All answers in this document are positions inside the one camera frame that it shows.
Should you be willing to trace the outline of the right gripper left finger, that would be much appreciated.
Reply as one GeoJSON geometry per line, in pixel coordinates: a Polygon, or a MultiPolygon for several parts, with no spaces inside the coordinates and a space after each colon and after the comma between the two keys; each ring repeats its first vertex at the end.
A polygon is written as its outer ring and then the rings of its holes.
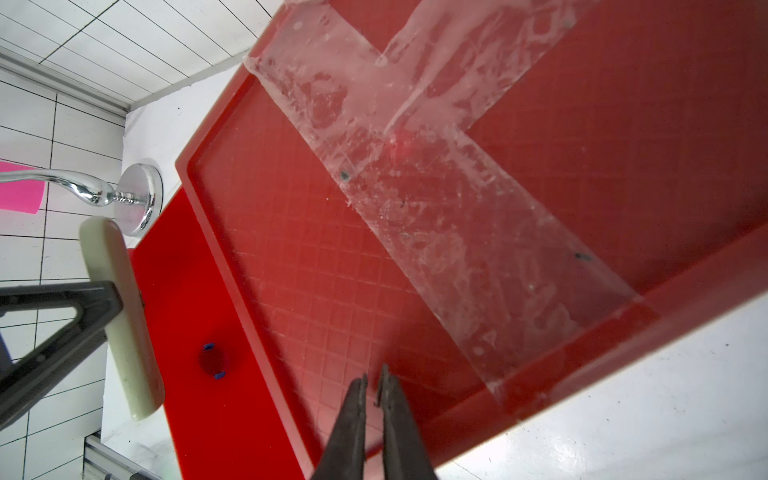
{"type": "Polygon", "coordinates": [[[311,480],[361,480],[365,464],[367,375],[354,379],[311,480]]]}

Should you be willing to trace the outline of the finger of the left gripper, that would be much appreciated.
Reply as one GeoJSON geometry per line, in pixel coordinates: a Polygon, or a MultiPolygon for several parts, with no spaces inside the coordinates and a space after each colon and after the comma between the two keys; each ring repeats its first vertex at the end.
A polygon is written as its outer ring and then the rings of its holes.
{"type": "Polygon", "coordinates": [[[1,345],[1,427],[13,425],[107,341],[106,326],[123,310],[109,281],[17,286],[1,290],[1,313],[70,307],[75,317],[14,362],[1,345]]]}

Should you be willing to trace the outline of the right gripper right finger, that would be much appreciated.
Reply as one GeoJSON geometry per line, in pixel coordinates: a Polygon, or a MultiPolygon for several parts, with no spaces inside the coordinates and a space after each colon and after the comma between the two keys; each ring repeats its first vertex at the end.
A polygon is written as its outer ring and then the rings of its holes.
{"type": "Polygon", "coordinates": [[[382,462],[388,480],[437,480],[399,379],[382,365],[375,405],[383,412],[382,462]]]}

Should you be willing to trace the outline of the red top drawer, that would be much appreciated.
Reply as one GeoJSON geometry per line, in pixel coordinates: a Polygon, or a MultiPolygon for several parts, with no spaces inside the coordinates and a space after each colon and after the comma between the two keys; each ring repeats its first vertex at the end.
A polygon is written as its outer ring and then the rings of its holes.
{"type": "Polygon", "coordinates": [[[183,190],[131,254],[184,479],[304,474],[183,190]]]}

